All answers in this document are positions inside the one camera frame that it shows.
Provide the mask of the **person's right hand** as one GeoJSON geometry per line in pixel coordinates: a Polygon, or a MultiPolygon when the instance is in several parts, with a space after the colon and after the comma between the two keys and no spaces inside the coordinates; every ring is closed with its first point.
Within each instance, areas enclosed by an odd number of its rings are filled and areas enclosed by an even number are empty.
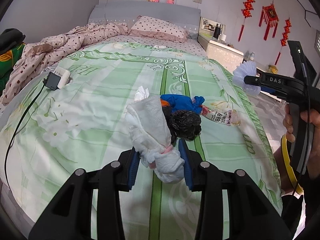
{"type": "Polygon", "coordinates": [[[285,106],[286,138],[291,144],[290,165],[299,174],[319,177],[319,103],[285,106]]]}

